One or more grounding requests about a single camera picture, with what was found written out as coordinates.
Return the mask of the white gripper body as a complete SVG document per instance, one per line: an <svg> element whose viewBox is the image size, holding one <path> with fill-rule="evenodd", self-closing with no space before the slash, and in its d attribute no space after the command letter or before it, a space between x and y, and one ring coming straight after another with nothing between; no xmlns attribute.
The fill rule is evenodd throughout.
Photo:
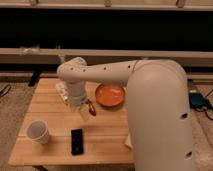
<svg viewBox="0 0 213 171"><path fill-rule="evenodd" d="M72 105L80 106L87 100L85 82L67 84L68 99Z"/></svg>

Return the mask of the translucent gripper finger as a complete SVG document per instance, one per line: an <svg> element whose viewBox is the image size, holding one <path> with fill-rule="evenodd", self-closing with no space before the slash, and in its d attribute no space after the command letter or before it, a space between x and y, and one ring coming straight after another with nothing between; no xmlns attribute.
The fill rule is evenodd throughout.
<svg viewBox="0 0 213 171"><path fill-rule="evenodd" d="M84 121L88 121L90 118L89 107L84 104L79 108L79 113Z"/></svg>

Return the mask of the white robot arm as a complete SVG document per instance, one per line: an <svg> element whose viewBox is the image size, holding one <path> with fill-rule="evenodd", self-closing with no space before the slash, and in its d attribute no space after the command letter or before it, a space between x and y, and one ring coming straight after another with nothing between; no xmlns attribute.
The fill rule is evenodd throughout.
<svg viewBox="0 0 213 171"><path fill-rule="evenodd" d="M172 60L135 60L89 66L77 57L57 68L70 102L86 97L85 83L120 84L135 171L196 171L187 76Z"/></svg>

